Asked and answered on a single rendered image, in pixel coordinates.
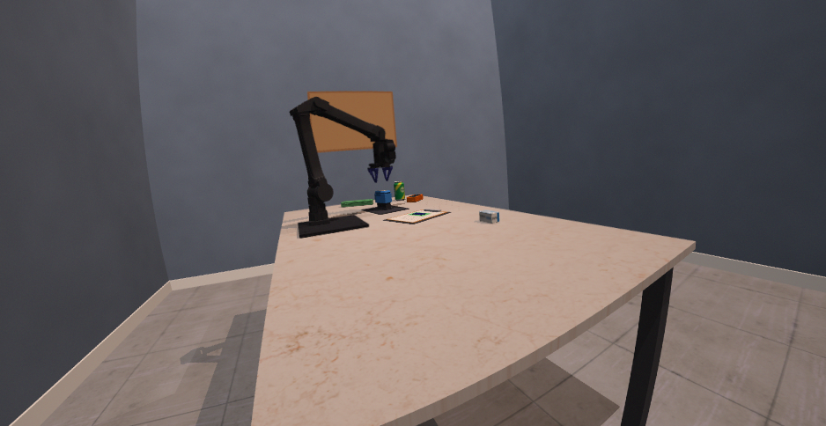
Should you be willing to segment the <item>small white and blue box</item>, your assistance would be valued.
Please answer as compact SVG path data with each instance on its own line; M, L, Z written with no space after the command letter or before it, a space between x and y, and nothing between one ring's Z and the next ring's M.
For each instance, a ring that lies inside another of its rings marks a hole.
M479 211L479 220L490 224L497 223L499 222L499 212L491 210Z

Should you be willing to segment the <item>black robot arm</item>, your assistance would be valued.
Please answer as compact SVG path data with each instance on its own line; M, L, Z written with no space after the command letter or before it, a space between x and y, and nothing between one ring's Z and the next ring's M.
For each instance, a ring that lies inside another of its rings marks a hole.
M314 110L316 110L316 112ZM375 163L388 162L389 164L393 164L396 159L396 155L394 140L385 138L385 129L378 125L376 126L369 122L360 120L351 114L347 114L344 111L331 106L329 102L324 99L313 97L306 102L303 102L296 108L293 108L290 111L290 115L293 117L296 124L308 173L309 188L307 189L307 199L309 206L309 225L314 226L329 224L328 211L326 210L326 205L324 202L327 202L332 198L333 188L327 183L327 179L323 179L325 176L321 170L321 163L313 138L310 113L320 117L325 117L331 121L338 122L345 127L354 129L370 138L371 142L384 140L382 142L375 142L372 144L373 152L382 152L374 154Z

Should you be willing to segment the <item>green drink can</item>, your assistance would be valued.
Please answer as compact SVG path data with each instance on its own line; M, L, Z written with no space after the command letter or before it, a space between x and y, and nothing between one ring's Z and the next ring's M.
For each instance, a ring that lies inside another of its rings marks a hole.
M394 189L395 189L395 199L397 201L403 201L405 199L404 183L402 181L396 181L394 183Z

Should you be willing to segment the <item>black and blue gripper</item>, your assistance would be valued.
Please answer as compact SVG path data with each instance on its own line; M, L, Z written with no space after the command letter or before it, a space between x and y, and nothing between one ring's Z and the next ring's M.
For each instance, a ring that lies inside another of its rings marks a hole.
M375 159L374 159L374 163L375 163ZM390 173L392 172L392 169L393 169L393 166L391 164L386 162L386 163L369 164L369 166L371 168L367 168L367 169L368 169L368 172L372 175L372 178L373 178L374 182L377 182L378 171L379 171L379 168L381 168L381 167L384 167L384 168L382 168L382 170L383 170L386 181L388 181L389 175L390 175ZM375 168L375 169L373 169L373 168ZM388 170L388 174L387 174L387 170ZM374 178L374 175L373 175L372 172L375 172L375 178Z

